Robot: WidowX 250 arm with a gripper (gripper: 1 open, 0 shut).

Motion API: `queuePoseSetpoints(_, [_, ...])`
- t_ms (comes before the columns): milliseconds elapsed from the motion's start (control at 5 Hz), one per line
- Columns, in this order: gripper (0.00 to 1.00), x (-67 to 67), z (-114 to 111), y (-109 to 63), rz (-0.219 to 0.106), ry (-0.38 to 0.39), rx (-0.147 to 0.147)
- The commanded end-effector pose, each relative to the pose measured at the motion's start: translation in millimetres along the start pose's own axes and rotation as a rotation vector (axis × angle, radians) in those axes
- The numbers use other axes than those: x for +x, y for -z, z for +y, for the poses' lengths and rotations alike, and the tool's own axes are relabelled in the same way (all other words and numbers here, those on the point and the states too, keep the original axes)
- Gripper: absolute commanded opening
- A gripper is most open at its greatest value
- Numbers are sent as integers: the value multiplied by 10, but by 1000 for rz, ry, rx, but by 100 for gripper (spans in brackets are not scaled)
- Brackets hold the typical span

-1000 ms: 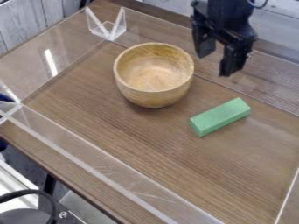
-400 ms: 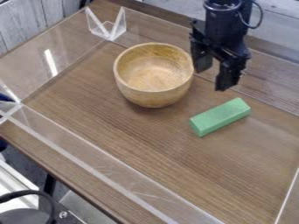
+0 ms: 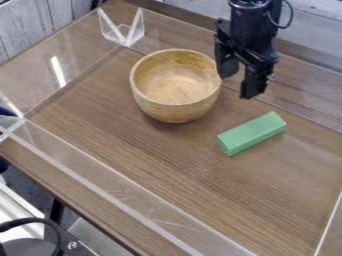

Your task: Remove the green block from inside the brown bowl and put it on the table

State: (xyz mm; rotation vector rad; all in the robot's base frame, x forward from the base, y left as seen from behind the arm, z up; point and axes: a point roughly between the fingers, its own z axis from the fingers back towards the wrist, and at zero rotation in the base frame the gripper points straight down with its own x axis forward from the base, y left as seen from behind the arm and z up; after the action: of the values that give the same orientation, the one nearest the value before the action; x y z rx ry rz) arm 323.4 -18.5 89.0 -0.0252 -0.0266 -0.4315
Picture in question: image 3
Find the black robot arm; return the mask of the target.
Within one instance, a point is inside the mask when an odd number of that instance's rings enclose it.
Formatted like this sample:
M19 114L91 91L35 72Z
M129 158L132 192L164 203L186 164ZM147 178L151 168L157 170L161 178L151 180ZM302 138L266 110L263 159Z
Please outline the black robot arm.
M222 79L244 65L240 98L263 94L279 55L272 41L279 29L282 0L227 0L231 20L215 20L214 53Z

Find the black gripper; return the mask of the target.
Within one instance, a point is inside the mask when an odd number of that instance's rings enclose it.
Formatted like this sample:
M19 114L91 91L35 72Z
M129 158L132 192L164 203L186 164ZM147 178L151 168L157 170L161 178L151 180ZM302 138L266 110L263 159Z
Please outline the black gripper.
M227 0L231 19L214 21L215 62L222 79L235 75L243 63L240 98L263 94L279 57L272 46L280 18L280 0Z

